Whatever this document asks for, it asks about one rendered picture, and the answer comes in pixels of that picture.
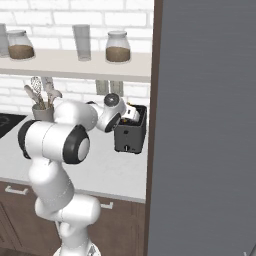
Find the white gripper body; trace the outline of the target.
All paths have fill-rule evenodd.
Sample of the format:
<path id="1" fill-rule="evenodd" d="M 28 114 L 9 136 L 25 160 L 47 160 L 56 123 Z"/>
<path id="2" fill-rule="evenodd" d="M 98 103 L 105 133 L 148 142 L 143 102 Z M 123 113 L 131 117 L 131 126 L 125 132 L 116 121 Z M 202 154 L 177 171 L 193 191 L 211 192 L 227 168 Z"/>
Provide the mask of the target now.
<path id="1" fill-rule="evenodd" d="M 138 122 L 140 119 L 140 114 L 134 106 L 129 107 L 129 117 L 134 122 Z"/>

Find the dark grey toaster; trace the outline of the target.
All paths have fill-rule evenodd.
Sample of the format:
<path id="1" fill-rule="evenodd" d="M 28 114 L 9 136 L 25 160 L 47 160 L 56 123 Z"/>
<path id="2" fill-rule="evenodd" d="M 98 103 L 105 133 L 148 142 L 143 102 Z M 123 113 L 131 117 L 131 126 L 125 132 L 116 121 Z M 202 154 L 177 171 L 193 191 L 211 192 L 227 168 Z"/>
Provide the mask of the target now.
<path id="1" fill-rule="evenodd" d="M 138 122 L 121 119 L 114 130 L 114 149 L 117 152 L 140 154 L 146 135 L 147 107 L 135 105 L 140 118 Z"/>

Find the brown side panel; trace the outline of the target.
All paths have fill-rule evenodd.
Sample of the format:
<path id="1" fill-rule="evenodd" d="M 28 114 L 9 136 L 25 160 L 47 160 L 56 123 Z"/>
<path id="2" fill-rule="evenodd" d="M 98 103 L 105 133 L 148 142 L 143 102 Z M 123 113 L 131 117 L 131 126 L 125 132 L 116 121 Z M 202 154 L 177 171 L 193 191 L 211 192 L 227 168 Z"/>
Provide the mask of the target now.
<path id="1" fill-rule="evenodd" d="M 147 161 L 147 184 L 146 184 L 143 256 L 148 256 L 150 204 L 151 204 L 152 181 L 153 181 L 154 141 L 155 141 L 155 126 L 156 126 L 157 97 L 158 97 L 158 78 L 159 78 L 159 64 L 160 64 L 163 2 L 164 0 L 154 0 L 151 92 L 150 92 L 150 121 L 149 121 L 149 136 L 148 136 L 148 161 Z"/>

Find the glass jar with brown filling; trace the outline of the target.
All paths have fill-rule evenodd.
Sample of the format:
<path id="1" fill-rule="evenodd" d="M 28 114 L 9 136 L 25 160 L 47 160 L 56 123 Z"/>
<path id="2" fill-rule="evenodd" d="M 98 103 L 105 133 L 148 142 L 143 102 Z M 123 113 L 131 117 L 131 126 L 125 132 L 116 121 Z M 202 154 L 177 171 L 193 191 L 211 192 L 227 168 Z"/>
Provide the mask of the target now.
<path id="1" fill-rule="evenodd" d="M 126 31 L 109 31 L 106 44 L 106 60 L 123 63 L 131 58 L 130 45 Z"/>
<path id="2" fill-rule="evenodd" d="M 24 60 L 35 56 L 34 48 L 25 30 L 9 30 L 8 51 L 11 59 Z"/>

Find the grey fridge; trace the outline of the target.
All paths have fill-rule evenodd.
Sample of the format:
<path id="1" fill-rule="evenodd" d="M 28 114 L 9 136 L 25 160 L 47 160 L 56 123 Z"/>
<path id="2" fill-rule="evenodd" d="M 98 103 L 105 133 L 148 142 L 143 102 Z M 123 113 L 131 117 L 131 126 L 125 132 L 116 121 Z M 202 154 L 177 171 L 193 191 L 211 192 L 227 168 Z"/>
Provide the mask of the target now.
<path id="1" fill-rule="evenodd" d="M 256 245 L 256 0 L 164 0 L 148 256 Z"/>

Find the wooden spatula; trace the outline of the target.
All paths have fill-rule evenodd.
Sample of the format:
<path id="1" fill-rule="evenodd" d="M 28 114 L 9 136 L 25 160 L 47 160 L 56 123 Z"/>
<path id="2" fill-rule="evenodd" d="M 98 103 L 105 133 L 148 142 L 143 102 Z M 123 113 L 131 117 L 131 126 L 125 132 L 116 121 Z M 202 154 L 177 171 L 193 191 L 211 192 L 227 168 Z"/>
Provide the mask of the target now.
<path id="1" fill-rule="evenodd" d="M 48 82 L 45 85 L 45 91 L 47 93 L 47 97 L 48 97 L 48 106 L 52 107 L 53 106 L 53 101 L 59 97 L 62 98 L 62 93 L 59 90 L 55 90 L 54 86 L 52 83 Z"/>

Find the grey utensil pot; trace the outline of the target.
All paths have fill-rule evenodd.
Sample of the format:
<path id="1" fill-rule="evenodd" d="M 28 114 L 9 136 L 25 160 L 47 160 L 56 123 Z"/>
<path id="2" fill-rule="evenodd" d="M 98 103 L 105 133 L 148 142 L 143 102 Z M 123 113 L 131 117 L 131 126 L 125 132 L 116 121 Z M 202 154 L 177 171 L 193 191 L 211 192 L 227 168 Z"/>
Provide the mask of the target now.
<path id="1" fill-rule="evenodd" d="M 41 109 L 38 104 L 34 104 L 32 106 L 32 112 L 33 112 L 34 118 L 36 120 L 48 121 L 48 122 L 54 121 L 54 118 L 53 118 L 54 108 L 53 107 Z"/>

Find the brown drawer front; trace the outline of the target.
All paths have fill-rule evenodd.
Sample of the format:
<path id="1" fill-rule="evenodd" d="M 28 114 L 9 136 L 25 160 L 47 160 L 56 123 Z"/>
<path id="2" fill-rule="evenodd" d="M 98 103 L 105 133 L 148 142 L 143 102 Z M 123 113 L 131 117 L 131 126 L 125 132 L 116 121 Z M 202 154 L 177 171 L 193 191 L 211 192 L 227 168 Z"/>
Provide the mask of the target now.
<path id="1" fill-rule="evenodd" d="M 143 256 L 145 205 L 105 197 L 98 200 L 114 203 L 112 210 L 101 208 L 97 222 L 88 227 L 101 256 Z"/>
<path id="2" fill-rule="evenodd" d="M 5 192 L 5 188 L 10 185 L 13 189 L 23 190 L 28 188 L 29 192 L 27 195 L 18 195 Z M 4 204 L 18 205 L 18 206 L 34 206 L 37 196 L 33 192 L 29 185 L 16 184 L 10 182 L 0 181 L 0 201 Z"/>

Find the slotted spoon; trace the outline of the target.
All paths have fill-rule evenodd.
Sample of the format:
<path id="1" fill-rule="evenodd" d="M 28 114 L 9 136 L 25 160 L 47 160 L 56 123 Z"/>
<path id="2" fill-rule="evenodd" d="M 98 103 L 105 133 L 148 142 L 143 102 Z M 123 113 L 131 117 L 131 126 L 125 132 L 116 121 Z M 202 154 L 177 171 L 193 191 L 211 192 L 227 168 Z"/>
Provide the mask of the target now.
<path id="1" fill-rule="evenodd" d="M 32 77 L 31 85 L 32 85 L 32 88 L 33 88 L 37 98 L 38 98 L 40 109 L 45 110 L 44 100 L 41 95 L 42 83 L 41 83 L 40 79 L 38 77 Z"/>

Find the wooden spoon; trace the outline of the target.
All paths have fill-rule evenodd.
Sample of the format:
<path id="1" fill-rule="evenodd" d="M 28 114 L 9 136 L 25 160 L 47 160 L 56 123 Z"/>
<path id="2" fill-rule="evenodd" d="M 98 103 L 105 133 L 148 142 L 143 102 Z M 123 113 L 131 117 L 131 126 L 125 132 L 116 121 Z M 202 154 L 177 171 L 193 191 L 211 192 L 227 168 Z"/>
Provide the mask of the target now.
<path id="1" fill-rule="evenodd" d="M 24 86 L 24 90 L 26 91 L 27 95 L 35 101 L 35 103 L 39 106 L 40 109 L 40 103 L 39 103 L 39 99 L 37 97 L 37 95 L 35 94 L 35 92 L 31 89 L 31 87 L 29 85 L 25 85 Z"/>

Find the black hob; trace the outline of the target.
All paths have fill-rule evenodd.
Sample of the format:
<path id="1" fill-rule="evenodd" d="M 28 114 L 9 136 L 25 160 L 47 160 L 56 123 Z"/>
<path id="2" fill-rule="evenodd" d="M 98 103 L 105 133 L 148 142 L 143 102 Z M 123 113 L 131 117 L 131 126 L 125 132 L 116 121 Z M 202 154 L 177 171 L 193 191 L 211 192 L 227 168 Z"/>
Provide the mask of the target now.
<path id="1" fill-rule="evenodd" d="M 0 139 L 14 134 L 19 124 L 26 118 L 26 115 L 0 113 Z"/>

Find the brown cupboard door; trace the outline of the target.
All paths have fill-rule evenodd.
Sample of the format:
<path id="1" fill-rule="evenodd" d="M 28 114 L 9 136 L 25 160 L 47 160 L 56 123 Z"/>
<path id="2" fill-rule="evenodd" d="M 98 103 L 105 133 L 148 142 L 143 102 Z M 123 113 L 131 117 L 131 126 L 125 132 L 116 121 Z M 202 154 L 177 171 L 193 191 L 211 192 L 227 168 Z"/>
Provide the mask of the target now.
<path id="1" fill-rule="evenodd" d="M 53 256 L 61 245 L 55 224 L 39 218 L 31 207 L 0 203 L 0 216 L 18 251 Z"/>

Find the grey wall socket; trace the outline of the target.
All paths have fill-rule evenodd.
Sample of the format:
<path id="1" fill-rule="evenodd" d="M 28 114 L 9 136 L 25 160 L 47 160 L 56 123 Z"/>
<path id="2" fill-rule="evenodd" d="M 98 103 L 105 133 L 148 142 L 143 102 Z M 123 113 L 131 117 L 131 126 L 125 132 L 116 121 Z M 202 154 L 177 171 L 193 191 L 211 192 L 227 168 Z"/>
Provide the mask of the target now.
<path id="1" fill-rule="evenodd" d="M 98 95 L 106 95 L 109 93 L 109 85 L 107 80 L 96 81 L 96 92 Z"/>
<path id="2" fill-rule="evenodd" d="M 111 81 L 110 91 L 119 96 L 123 96 L 123 82 L 122 81 Z"/>

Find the pale wall shelf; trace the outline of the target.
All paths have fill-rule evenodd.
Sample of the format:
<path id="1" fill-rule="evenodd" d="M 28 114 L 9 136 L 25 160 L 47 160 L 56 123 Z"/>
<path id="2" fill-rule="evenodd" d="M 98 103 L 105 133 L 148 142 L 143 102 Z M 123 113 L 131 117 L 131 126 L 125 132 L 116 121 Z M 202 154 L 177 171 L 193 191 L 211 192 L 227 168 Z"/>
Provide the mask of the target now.
<path id="1" fill-rule="evenodd" d="M 90 61 L 79 61 L 72 50 L 38 49 L 32 59 L 0 58 L 0 74 L 74 79 L 150 82 L 151 55 L 132 53 L 127 63 L 108 63 L 104 52 L 92 52 Z"/>

